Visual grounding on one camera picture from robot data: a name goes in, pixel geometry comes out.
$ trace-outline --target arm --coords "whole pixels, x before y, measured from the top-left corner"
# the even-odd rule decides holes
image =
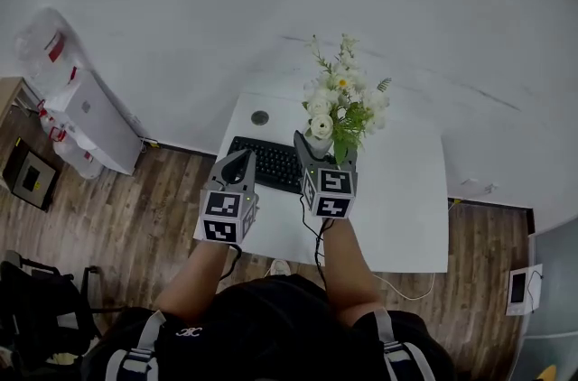
[[[327,296],[338,319],[352,326],[366,313],[383,308],[350,221],[335,219],[323,234],[323,242]]]
[[[181,271],[156,298],[155,307],[195,322],[210,306],[227,260],[228,245],[201,241]]]

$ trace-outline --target baseboard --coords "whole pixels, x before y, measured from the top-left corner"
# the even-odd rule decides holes
[[[173,150],[175,152],[187,153],[187,154],[196,154],[198,156],[202,156],[203,158],[210,158],[211,160],[216,160],[217,155],[213,153],[205,153],[200,150],[196,150],[193,148],[186,148],[182,146],[164,144],[163,142],[158,142],[153,139],[143,139],[143,143],[147,146],[152,148],[165,148],[166,150]]]
[[[461,204],[470,204],[472,206],[485,206],[486,208],[513,209],[516,211],[523,211],[526,213],[528,235],[533,235],[534,233],[536,233],[536,224],[534,222],[534,210],[531,208],[522,208],[520,206],[509,206],[507,204],[484,203],[482,201],[461,200],[459,198],[448,198],[448,201],[450,203],[453,203],[455,200],[458,200]]]

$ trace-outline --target cable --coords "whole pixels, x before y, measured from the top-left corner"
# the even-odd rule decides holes
[[[269,268],[265,272],[265,275],[263,275],[263,278],[265,278],[266,276],[268,276],[271,273],[271,269],[273,268],[273,262],[274,261],[275,261],[274,259],[271,261],[271,265],[269,266]]]
[[[399,294],[402,298],[407,299],[408,301],[419,301],[420,299],[423,299],[425,296],[428,296],[431,292],[432,289],[434,288],[434,283],[435,283],[435,273],[432,274],[432,282],[430,283],[430,289],[427,290],[426,294],[422,294],[421,296],[417,296],[415,298],[410,298],[409,296],[406,296],[405,294],[403,294],[402,292],[400,292],[393,284],[391,284],[390,282],[388,282],[385,278],[381,278],[380,276],[377,275],[373,275],[376,278],[378,278],[379,280],[381,280],[382,282],[387,283],[389,286],[391,286],[391,289],[394,290],[397,294]]]
[[[301,197],[299,198],[299,202],[301,203],[301,208],[302,208],[301,221],[311,231],[311,233],[313,233],[315,235],[315,264],[317,265],[317,271],[319,272],[319,275],[322,277],[323,283],[325,283],[325,276],[323,275],[322,265],[321,265],[321,262],[319,260],[319,256],[324,258],[325,255],[319,252],[319,246],[320,246],[321,242],[323,241],[322,233],[324,231],[328,230],[329,228],[333,227],[333,219],[331,219],[331,225],[325,229],[323,228],[323,225],[325,225],[325,223],[328,221],[328,219],[326,219],[325,222],[323,222],[322,229],[318,235],[317,232],[315,230],[313,230],[311,227],[309,227],[307,225],[307,222],[305,222],[305,205],[303,204],[303,195],[301,195]]]
[[[530,275],[530,279],[527,281],[527,294],[530,296],[530,308],[532,309],[532,313],[534,313],[534,296],[530,292],[530,284],[532,283],[532,278],[534,278],[534,274],[538,274],[540,276],[540,280],[544,280],[544,276],[540,274],[537,270],[533,270],[532,274]]]
[[[453,203],[450,206],[450,208],[448,209],[448,212],[450,212],[456,204],[460,204],[460,203],[461,203],[461,200],[453,199]]]
[[[327,230],[329,230],[331,227],[333,227],[334,222],[335,222],[335,219],[333,219],[333,218],[325,219],[322,223],[322,229],[320,230],[319,235],[317,236],[317,240],[315,241],[315,264],[317,264],[317,272],[319,272],[319,275],[322,277],[323,284],[325,285],[325,289],[327,289],[327,283],[325,282],[325,275],[323,274],[322,263],[319,260],[319,255],[321,254],[319,252],[319,245],[323,241],[322,235]]]
[[[325,284],[325,288],[327,288],[327,284],[325,283],[325,275],[323,274],[323,270],[322,270],[322,264],[319,260],[319,256],[325,257],[325,255],[323,255],[322,253],[319,252],[319,246],[320,246],[321,242],[323,241],[323,238],[322,238],[323,233],[326,232],[327,230],[329,230],[331,227],[333,227],[334,219],[328,219],[328,218],[325,219],[325,221],[323,222],[323,225],[322,225],[322,229],[319,232],[319,235],[317,235],[317,232],[315,230],[313,230],[311,227],[309,227],[307,225],[307,223],[305,222],[305,205],[303,204],[303,195],[301,195],[301,197],[299,198],[299,202],[301,202],[301,207],[303,208],[301,221],[315,235],[315,264],[317,265],[317,272],[319,272],[319,275],[321,276],[321,278],[323,280],[323,284]],[[456,200],[452,204],[452,207],[458,203],[460,203],[460,201]],[[428,296],[432,292],[432,289],[434,288],[434,282],[435,282],[435,274],[433,274],[432,275],[432,283],[430,284],[430,289],[427,291],[427,293],[422,295],[422,296],[418,296],[416,298],[410,298],[410,297],[406,296],[405,294],[401,293],[399,290],[397,290],[397,288],[393,284],[388,282],[385,278],[381,278],[380,276],[377,276],[375,274],[373,276],[375,276],[376,278],[378,278],[382,282],[387,283],[389,286],[391,286],[391,288],[397,294],[399,294],[402,298],[407,299],[408,301],[419,301],[420,299],[423,299],[425,296]]]
[[[223,276],[221,276],[219,278],[219,281],[227,278],[228,276],[230,276],[233,271],[235,270],[235,265],[237,264],[237,261],[241,258],[241,255],[243,254],[243,250],[240,248],[240,246],[238,245],[230,245],[231,247],[237,249],[237,255],[235,256],[235,259],[233,259],[233,263],[231,264],[231,267],[229,268],[228,272],[226,274],[224,274]]]
[[[301,211],[301,221],[302,221],[302,223],[303,223],[307,228],[309,228],[309,229],[311,230],[311,232],[312,232],[316,237],[318,237],[319,235],[317,235],[317,232],[316,232],[315,230],[313,230],[311,227],[309,227],[309,226],[307,225],[307,223],[305,222],[305,205],[303,204],[303,195],[301,195],[301,198],[299,199],[299,201],[301,202],[301,207],[303,208],[302,211]]]

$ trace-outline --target white strap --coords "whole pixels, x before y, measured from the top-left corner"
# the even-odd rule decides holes
[[[146,381],[158,381],[159,379],[159,365],[156,363],[156,358],[152,358],[148,362],[148,366],[151,368],[146,374]]]
[[[397,376],[396,376],[396,372],[394,371],[394,369],[391,367],[391,362],[387,359],[387,357],[384,357],[384,360],[386,361],[386,366],[387,366],[387,372],[389,374],[389,379],[391,381],[397,381]]]
[[[108,361],[106,381],[117,381],[121,370],[146,375],[146,381],[158,381],[159,367],[154,356],[154,343],[159,337],[159,331],[166,322],[164,315],[157,311],[149,317],[144,325],[138,346],[129,353],[117,350]]]
[[[138,340],[137,348],[154,352],[154,343],[158,339],[159,330],[165,322],[166,319],[161,311],[156,311],[151,315],[143,328],[141,338]]]
[[[70,328],[72,330],[79,329],[79,321],[76,318],[76,313],[65,313],[64,315],[57,315],[56,321],[60,328]]]
[[[422,372],[424,381],[435,381],[434,372],[432,371],[430,364],[427,363],[424,352],[422,352],[417,346],[414,346],[411,342],[405,343],[405,346],[414,356],[415,363]]]
[[[381,342],[394,342],[396,340],[394,336],[394,329],[391,326],[391,317],[387,313],[385,308],[377,309],[374,311],[376,316],[376,322],[378,323],[378,335]]]
[[[126,351],[119,349],[115,352],[107,365],[107,376],[105,381],[117,381],[118,370],[120,369],[120,364],[125,359]]]
[[[399,348],[396,352],[389,352],[386,354],[386,357],[391,363],[404,362],[412,359],[403,347]]]

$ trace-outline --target person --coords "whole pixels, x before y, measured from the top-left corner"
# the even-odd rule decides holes
[[[455,379],[450,357],[422,319],[385,311],[350,222],[335,220],[322,236],[326,291],[274,271],[216,294],[229,246],[200,242],[156,300],[163,324],[144,377],[118,368],[153,318],[131,309],[84,358],[83,379],[147,379],[152,365],[161,381]]]

